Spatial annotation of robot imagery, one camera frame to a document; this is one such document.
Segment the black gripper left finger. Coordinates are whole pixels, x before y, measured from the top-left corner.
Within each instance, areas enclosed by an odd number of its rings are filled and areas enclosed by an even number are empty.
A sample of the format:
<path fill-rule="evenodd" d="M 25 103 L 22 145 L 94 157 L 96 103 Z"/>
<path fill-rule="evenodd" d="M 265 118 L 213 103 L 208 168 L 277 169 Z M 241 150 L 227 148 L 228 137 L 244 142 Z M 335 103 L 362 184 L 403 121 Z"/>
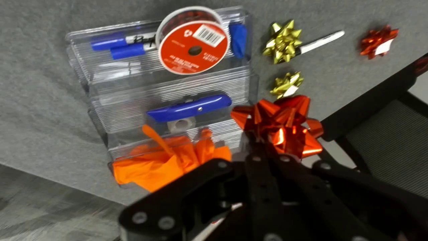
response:
<path fill-rule="evenodd" d="M 215 158 L 120 214 L 122 241 L 192 241 L 217 221 L 209 241 L 285 241 L 281 194 L 269 154 Z"/>

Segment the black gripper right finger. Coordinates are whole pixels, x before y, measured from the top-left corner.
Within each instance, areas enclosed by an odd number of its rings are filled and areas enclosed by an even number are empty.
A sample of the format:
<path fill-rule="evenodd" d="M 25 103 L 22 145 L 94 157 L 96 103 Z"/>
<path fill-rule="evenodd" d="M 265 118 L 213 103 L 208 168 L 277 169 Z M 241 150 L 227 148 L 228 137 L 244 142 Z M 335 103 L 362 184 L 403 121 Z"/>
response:
<path fill-rule="evenodd" d="M 291 192 L 332 241 L 428 241 L 428 201 L 364 173 L 319 161 L 306 168 L 291 154 L 268 152 Z"/>

